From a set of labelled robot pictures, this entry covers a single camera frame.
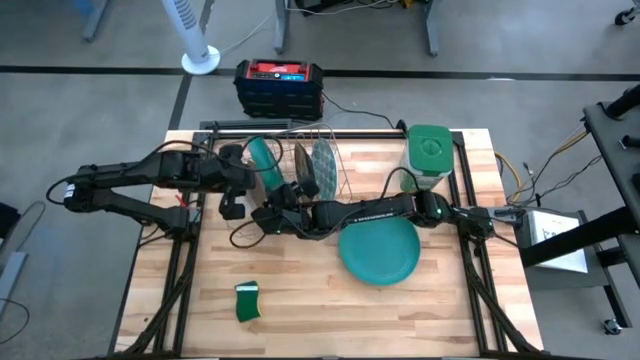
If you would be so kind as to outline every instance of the battery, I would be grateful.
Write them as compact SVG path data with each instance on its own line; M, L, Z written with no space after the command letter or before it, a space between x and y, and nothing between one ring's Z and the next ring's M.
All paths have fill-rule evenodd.
M251 117L318 120L322 117L322 69L287 60L244 60L234 85Z

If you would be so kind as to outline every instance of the cable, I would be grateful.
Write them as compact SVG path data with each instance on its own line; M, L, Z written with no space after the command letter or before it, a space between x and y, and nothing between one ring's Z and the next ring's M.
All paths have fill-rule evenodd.
M249 226L253 223L255 223L257 220L249 220L243 224L241 224L240 226L238 226L237 228L233 229L233 231L231 232L231 234L229 234L229 242L231 243L231 245L235 248L238 249L250 249L258 244L260 244L262 242L262 240L264 240L264 238L267 236L267 234L265 234L264 232L262 233L262 236L255 242L249 244L249 245L238 245L235 241L233 241L233 236L240 231L242 228Z
M324 96L325 99L327 99L327 101L329 101L330 103L332 103L333 105L335 105L335 107L337 107L338 109L344 111L344 112L348 112L348 113L352 113L352 114L366 114L366 115L371 115L371 116L375 116L375 117L379 117L382 119L385 119L387 121L387 123L389 123L389 126L395 130L395 127L393 126L393 124L391 123L391 120L382 114L376 114L376 113L372 113L369 111L362 111L362 110L349 110L349 109L345 109L342 106L338 105L338 103L336 103L335 101L331 100L327 94L325 92L322 92L322 96Z
M140 240L147 240L148 238L152 237L153 235L155 235L158 230L160 230L160 227L158 225L156 225L156 228L151 232L151 234L145 236L145 237L141 237Z
M494 155L496 157L496 160L498 160L498 172L500 173L500 178L502 178L502 174L504 172L504 162L502 162L502 159L498 157L498 155Z
M548 194L556 191L556 190L560 190L565 186L568 186L569 184L571 184L571 182L573 180L575 180L580 174L582 174L583 172L585 172L589 167L597 164L598 162L600 162L600 160L602 160L602 155L598 155L596 157L594 157L593 159L591 159L587 165L585 165L580 171L576 171L574 173L572 173L571 175L569 175L566 179L558 182L556 185L554 185L553 188L545 191L542 193L542 195L540 195L540 198L543 198L545 196L547 196Z
M264 20L262 20L253 30L251 30L251 32L249 33L249 35L247 35L244 39L236 42L233 45L227 46L226 48L220 50L220 55L222 55L223 53L236 48L242 44L244 44L245 41L251 39L251 37L255 34L257 34L258 29L260 29L262 27L262 25L264 25L267 21L269 21L269 19L271 19L271 17L273 16L273 13L271 13L269 16L267 16L266 18L264 18Z
M29 309L26 306L20 304L17 301L13 301L11 299L5 299L5 298L0 298L0 301L4 301L4 302L7 302L9 304L13 304L13 305L16 305L18 307L21 307L22 310L24 310L24 313L27 315L27 318L24 320L24 324L22 325L20 330L16 331L15 334L9 336L8 338L0 341L0 345L4 345L4 344L8 343L9 341L11 341L16 336L20 335L20 333L24 330L24 328L27 327L27 325L29 324L29 320L31 319L31 314L29 313Z
M503 164L502 168L500 169L500 176L502 176L502 170L504 170L504 165L506 165L507 168L509 168L509 171L511 171L511 173L513 174L513 177L516 179L516 186L517 186L516 188L519 189L522 186L522 180L520 180L520 175L518 175L518 172L516 171L516 169L513 167L513 165L511 165L511 162L509 162L509 160L506 157L504 157L504 155L500 154L497 151L495 155L498 159L500 159L500 162ZM513 201L518 200L519 197L520 197L520 194L518 193L513 198Z
M149 240L147 240L145 242L142 242L142 243L138 244L138 249L140 249L141 247L143 247L143 246L145 246L147 244L150 244L152 242L155 242L155 241L158 241L158 240L161 240L161 239L164 239L164 238L165 238L165 234L158 235L158 236L156 236L156 237L154 237L152 239L149 239Z
M548 158L548 159L547 159L547 161L544 163L544 165L542 165L542 168L541 168L539 171L537 171L537 172L535 172L535 173L534 173L534 174L536 174L536 175L534 175L534 176L532 176L532 177L530 178L530 180L532 181L532 182L531 182L531 186L529 186L528 188L525 188L525 189L521 189L521 188L519 188L516 192L514 192L513 194L511 194L511 195L509 195L509 196L507 197L507 200L508 200L507 202L508 202L509 204L516 204L516 202L515 202L515 201L510 200L513 196L516 196L516 195L521 194L521 193L523 193L523 192L525 192L525 191L528 191L528 190L532 190L531 195L529 195L529 197L527 198L527 200L525 200L525 201L523 201L523 202L521 203L521 204L523 204L523 203L530 204L530 203L533 201L533 200L532 200L532 198L535 196L535 186L536 186L536 183L537 183L537 182L538 182L538 180L540 179L540 176L542 176L542 173L543 173L543 172L544 172L544 170L547 168L547 166L549 165L549 163L551 162L551 160L552 160L554 157L556 157L556 156L560 155L562 152L564 152L564 151L568 150L569 148L571 148L572 146L574 146L574 145L575 145L575 144L577 144L578 142L580 142L580 141L581 141L582 139L584 139L586 136L587 136L587 133L586 133L586 132L582 132L582 133L580 133L580 134L578 134L578 135L576 135L576 136L574 136L574 137L570 138L569 140L567 140L567 141L566 141L565 143L563 143L562 145L560 145L560 146L559 146L559 147L558 147L558 148L557 148L557 149L556 149L556 150L551 154L551 156L549 156L549 158Z
M516 248L518 248L518 249L520 248L520 246L518 246L518 244L516 244L515 242L513 242L513 241L511 241L511 240L507 239L506 237L504 237L504 236L502 236L502 235L499 235L499 234L493 234L493 237L495 237L496 239L501 240L501 241L503 241L503 242L505 242L505 243L507 243L507 244L509 244L509 245L511 245L511 246L515 246L515 247L516 247Z
M338 11L334 11L334 12L321 12L321 13L317 13L317 12L313 12L311 10L307 10L307 9L292 9L289 7L289 5L285 5L285 9L289 10L289 11L299 11L299 12L304 12L307 14L313 14L313 15L337 15L340 13L343 13L345 11L349 11L349 10L356 10L356 9L366 9L366 8L374 8L376 5L382 4L382 3L389 3L389 4L394 4L396 2L398 2L398 0L378 0L372 4L368 4L368 5L362 5L362 6L352 6L352 7L348 7L346 9L342 9L342 10L338 10Z
M38 214L38 216L36 217L36 219L33 221L33 223L31 224L31 227L29 228L29 231L27 231L27 235L24 236L24 238L22 239L22 242L20 242L20 245L18 245L14 251L20 251L20 249L22 249L22 247L24 246L24 244L27 242L27 239L29 239L29 236L31 236L31 233L33 232L33 229L35 229L36 225L38 225L38 223L40 222L40 219L42 218L42 215L44 215L45 210L47 210L47 204L45 204L43 201L41 200L36 200L34 202L31 203L31 205L27 206L27 208L24 210L24 212L22 213L22 216L20 217L20 219L18 220L18 222L15 224L14 229L18 228L18 225L23 221L23 219L25 218L25 216L32 210L35 208L36 205L42 205L42 211L40 211L40 213ZM2 246L0 246L0 251L5 247L8 246L9 241L5 241L2 243Z
M549 154L549 157L553 157L553 156L554 156L554 154L555 154L555 153L557 153L559 150L561 150L565 145L567 145L567 144L571 143L571 141L572 141L573 139L575 139L574 134L576 134L577 132L579 132L581 128L582 128L582 125L578 125L578 127L576 127L576 128L571 132L571 134L569 134L569 136L567 136L567 138L566 138L566 139L562 140L562 142L560 142L560 145L558 145L558 147L557 147L554 151L552 151L552 152L551 152L551 154ZM538 170L536 170L536 171L534 172L534 175L530 176L530 177L527 179L527 181L525 181L525 182L522 184L522 187L526 186L526 185L527 185L527 183L529 183L529 181L532 181L533 179L536 179L536 180L537 180L537 178L536 178L535 174L536 174L536 173L539 173L539 171L538 171ZM509 195L509 196L507 197L507 200L509 200L509 199L510 199L511 197L513 197L514 195L516 195L518 192L524 192L524 191L527 191L527 189L522 189L522 187L521 187L520 189L516 189L516 192L515 192L515 193L513 193L513 194Z
M547 168L547 166L549 165L549 163L551 162L551 160L556 157L557 155L560 155L563 151L566 151L567 149L569 149L570 147L572 147L573 145L577 144L578 142L580 142L582 139L584 139L586 137L586 133L584 135L581 135L580 137L576 138L576 140L571 141L570 143L568 143L567 145L565 145L564 147L558 149L556 152L554 152L549 159L547 159L547 161L545 162L545 164L542 166L542 169L540 169L540 171L538 172L538 175L534 178L532 178L532 182L531 182L531 186L521 190L522 191L527 191L527 190L531 190L531 195L529 195L529 197L527 198L527 200L523 201L520 203L520 205L529 205L532 202L535 201L535 199L533 199L533 197L536 194L536 183L538 182L538 180L540 179L540 176L542 176L542 173L544 172L544 170Z

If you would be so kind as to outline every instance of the wooden tabletop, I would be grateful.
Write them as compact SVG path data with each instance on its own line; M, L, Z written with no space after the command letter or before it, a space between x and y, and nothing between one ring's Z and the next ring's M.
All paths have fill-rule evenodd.
M462 132L478 205L505 204L488 130ZM190 141L192 136L192 131L170 131L166 140ZM343 191L340 199L346 201L345 197L370 199L379 195L389 171L400 163L404 141L337 140L337 146L345 169L339 180L344 183L346 174L353 195ZM397 191L394 179L389 194ZM434 191L450 199L447 179ZM174 206L175 195L175 191L154 188L151 203ZM252 249L232 247L229 233L237 224L222 220L217 211L219 199L220 195L208 195L203 212L183 356L478 355L454 226L417 229L422 251L415 272L397 285L373 287L345 269L336 246L339 234L321 242L269 236ZM510 227L496 226L499 234L514 239ZM143 236L152 229L145 229ZM487 248L501 307L527 340L542 348L517 249L495 240L489 240ZM116 350L133 343L157 311L170 252L168 240L138 252ZM234 286L251 280L260 287L262 317L240 324L235 317ZM165 348L173 340L176 309L169 319ZM490 348L495 349L486 307L483 317Z

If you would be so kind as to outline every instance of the black floor line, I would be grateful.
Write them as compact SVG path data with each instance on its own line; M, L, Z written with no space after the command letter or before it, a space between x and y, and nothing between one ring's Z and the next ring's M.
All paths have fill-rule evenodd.
M178 94L176 95L176 101L173 103L173 110L171 111L171 118L169 118L167 130L178 130L180 128L182 113L184 112L184 106L187 103L187 96L189 95L191 79L193 79L193 75L185 75L182 77Z
M185 75L181 68L67 67L0 65L0 73L73 75ZM219 68L206 76L234 76L236 69ZM527 73L479 71L404 71L325 69L325 77L383 79L520 80L520 81L640 81L640 74Z

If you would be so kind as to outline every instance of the plastic container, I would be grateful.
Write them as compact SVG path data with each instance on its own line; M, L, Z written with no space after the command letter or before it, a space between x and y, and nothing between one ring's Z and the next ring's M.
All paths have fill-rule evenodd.
M423 190L433 189L453 170L453 138L444 126L414 125L409 129L407 146L400 166L416 176ZM402 191L417 190L409 174L403 173Z

